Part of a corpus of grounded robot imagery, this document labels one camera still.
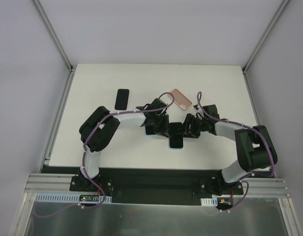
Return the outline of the black phone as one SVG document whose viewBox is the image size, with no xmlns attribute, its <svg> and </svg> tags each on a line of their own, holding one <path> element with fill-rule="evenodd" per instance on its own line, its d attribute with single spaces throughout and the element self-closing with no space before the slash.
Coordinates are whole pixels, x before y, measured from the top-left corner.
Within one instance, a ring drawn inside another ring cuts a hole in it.
<svg viewBox="0 0 303 236">
<path fill-rule="evenodd" d="M 127 110 L 129 100 L 129 89 L 118 89 L 114 108 L 119 111 Z"/>
<path fill-rule="evenodd" d="M 170 137 L 183 137 L 182 133 L 179 133 L 179 128 L 182 126 L 181 122 L 172 122 L 169 124 L 168 128 L 169 128 L 169 134 Z"/>
</svg>

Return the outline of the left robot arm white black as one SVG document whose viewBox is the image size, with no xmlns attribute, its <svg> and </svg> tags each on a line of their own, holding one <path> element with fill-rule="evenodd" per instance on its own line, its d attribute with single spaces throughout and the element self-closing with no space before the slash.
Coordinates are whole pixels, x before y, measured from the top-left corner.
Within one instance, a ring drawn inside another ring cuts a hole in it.
<svg viewBox="0 0 303 236">
<path fill-rule="evenodd" d="M 160 98 L 145 106 L 138 106 L 132 111 L 110 112 L 106 107 L 98 107 L 81 125 L 79 133 L 83 143 L 83 159 L 80 167 L 83 178 L 81 186 L 86 191 L 97 188 L 99 160 L 101 151 L 111 142 L 118 129 L 127 127 L 159 127 L 167 118 L 166 110 L 172 105 Z"/>
</svg>

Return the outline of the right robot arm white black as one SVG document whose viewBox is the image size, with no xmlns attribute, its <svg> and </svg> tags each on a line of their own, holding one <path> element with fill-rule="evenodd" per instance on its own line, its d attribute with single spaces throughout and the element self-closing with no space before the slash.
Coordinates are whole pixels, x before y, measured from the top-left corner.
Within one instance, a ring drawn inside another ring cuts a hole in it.
<svg viewBox="0 0 303 236">
<path fill-rule="evenodd" d="M 233 183 L 247 177 L 257 169 L 273 167 L 277 153 L 263 125 L 247 126 L 221 119 L 216 105 L 202 107 L 203 113 L 187 114 L 177 134 L 188 138 L 199 138 L 202 132 L 228 138 L 235 142 L 237 160 L 220 171 L 215 188 L 221 194 L 228 193 Z"/>
</svg>

